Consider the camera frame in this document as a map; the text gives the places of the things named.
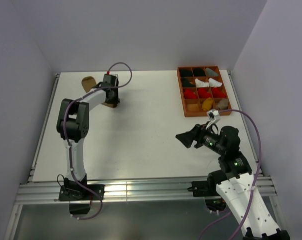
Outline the brown sock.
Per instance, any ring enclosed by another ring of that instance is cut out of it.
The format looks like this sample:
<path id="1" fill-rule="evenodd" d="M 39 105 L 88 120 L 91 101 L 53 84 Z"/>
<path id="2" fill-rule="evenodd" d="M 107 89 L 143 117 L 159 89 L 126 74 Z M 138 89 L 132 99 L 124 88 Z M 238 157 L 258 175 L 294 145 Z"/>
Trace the brown sock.
<path id="1" fill-rule="evenodd" d="M 97 82 L 94 77 L 87 76 L 81 81 L 82 87 L 86 94 L 81 98 L 81 102 L 89 103 L 89 108 L 92 110 L 96 106 L 102 104 L 106 100 L 106 93 L 103 89 L 97 88 Z"/>

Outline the mustard yellow striped sock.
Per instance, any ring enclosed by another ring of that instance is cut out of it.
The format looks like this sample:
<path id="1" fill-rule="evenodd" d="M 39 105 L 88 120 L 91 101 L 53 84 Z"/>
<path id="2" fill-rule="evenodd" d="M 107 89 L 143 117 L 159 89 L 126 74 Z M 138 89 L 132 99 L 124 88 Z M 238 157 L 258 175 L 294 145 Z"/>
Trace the mustard yellow striped sock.
<path id="1" fill-rule="evenodd" d="M 202 110 L 206 111 L 206 112 L 211 110 L 213 107 L 213 103 L 214 103 L 214 100 L 212 98 L 205 99 L 202 103 Z"/>

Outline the tan sock with red cuff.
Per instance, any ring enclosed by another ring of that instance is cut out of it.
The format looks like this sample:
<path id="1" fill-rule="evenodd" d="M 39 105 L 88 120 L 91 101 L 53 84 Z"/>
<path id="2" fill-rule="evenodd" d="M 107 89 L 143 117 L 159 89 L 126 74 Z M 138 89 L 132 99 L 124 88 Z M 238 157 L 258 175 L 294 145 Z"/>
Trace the tan sock with red cuff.
<path id="1" fill-rule="evenodd" d="M 229 100 L 227 98 L 222 98 L 216 103 L 217 110 L 227 110 L 229 105 Z"/>

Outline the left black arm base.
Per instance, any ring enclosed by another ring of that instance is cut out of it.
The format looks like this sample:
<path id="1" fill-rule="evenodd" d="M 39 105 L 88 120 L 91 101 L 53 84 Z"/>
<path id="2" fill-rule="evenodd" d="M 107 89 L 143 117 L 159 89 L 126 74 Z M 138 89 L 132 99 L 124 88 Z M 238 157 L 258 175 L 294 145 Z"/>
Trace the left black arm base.
<path id="1" fill-rule="evenodd" d="M 103 206 L 103 197 L 105 185 L 103 184 L 87 184 L 87 177 L 85 176 L 80 185 L 75 181 L 64 177 L 59 174 L 56 178 L 56 182 L 60 186 L 59 190 L 59 202 L 69 202 L 69 213 L 74 217 L 80 219 L 90 219 L 92 217 L 84 216 L 89 213 L 92 207 L 92 202 L 100 201 L 101 205 L 97 212 L 101 212 Z"/>

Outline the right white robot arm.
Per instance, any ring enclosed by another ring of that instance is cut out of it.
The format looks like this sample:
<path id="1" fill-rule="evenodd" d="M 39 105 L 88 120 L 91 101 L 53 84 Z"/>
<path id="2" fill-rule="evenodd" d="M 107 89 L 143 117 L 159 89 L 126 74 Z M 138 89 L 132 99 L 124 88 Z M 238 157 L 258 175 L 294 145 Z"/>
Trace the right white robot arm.
<path id="1" fill-rule="evenodd" d="M 216 134 L 208 124 L 196 124 L 175 137 L 186 148 L 205 146 L 219 155 L 220 169 L 209 173 L 206 181 L 193 182 L 188 189 L 194 196 L 220 196 L 237 220 L 245 240 L 290 239 L 289 233 L 272 218 L 255 187 L 253 171 L 239 148 L 237 128 L 224 126 Z"/>

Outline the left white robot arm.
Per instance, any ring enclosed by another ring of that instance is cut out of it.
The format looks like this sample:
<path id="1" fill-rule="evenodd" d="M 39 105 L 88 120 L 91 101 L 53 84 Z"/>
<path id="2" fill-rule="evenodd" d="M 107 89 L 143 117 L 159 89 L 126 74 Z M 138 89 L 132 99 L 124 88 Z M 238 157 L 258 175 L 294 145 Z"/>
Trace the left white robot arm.
<path id="1" fill-rule="evenodd" d="M 56 130 L 63 139 L 67 152 L 66 178 L 74 183 L 70 194 L 77 200 L 88 195 L 88 186 L 81 183 L 86 179 L 83 161 L 84 139 L 89 131 L 89 112 L 98 105 L 115 108 L 120 103 L 118 75 L 106 73 L 103 81 L 96 83 L 91 76 L 82 80 L 86 94 L 77 99 L 62 100 Z"/>

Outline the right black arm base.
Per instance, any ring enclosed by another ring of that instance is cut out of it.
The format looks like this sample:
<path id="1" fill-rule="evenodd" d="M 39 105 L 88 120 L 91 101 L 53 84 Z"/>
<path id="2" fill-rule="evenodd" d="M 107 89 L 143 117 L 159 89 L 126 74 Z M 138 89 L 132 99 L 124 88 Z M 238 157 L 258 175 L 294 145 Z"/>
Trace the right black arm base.
<path id="1" fill-rule="evenodd" d="M 193 197 L 203 197 L 206 208 L 213 212 L 222 212 L 226 209 L 226 202 L 217 194 L 213 186 L 210 186 L 208 180 L 193 181 L 187 188 Z"/>

